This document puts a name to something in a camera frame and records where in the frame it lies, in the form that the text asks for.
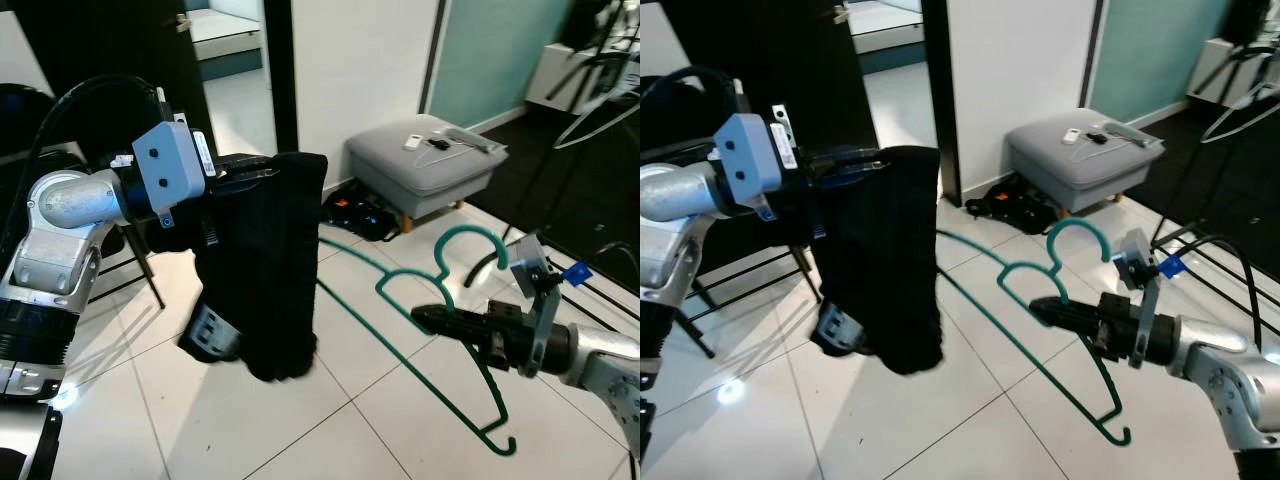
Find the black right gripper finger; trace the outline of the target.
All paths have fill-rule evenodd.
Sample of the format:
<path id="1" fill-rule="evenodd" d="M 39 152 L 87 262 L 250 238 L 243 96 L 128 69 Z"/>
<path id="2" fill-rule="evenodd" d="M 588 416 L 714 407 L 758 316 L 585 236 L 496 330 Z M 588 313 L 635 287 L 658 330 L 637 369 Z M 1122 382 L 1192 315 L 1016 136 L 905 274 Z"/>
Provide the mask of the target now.
<path id="1" fill-rule="evenodd" d="M 1097 337 L 1103 330 L 1103 323 L 1089 315 L 1037 315 L 1037 319 L 1048 328 L 1073 332 L 1082 337 Z"/>
<path id="2" fill-rule="evenodd" d="M 1066 317 L 1066 316 L 1096 316 L 1100 308 L 1096 305 L 1065 300 L 1062 297 L 1042 297 L 1029 303 L 1030 311 L 1038 317 Z"/>
<path id="3" fill-rule="evenodd" d="M 483 323 L 420 323 L 419 324 L 425 332 L 430 334 L 447 337 L 467 346 L 488 347 L 494 337 L 494 329 Z"/>
<path id="4" fill-rule="evenodd" d="M 483 325 L 486 315 L 447 305 L 421 305 L 412 308 L 412 320 L 421 326 Z"/>

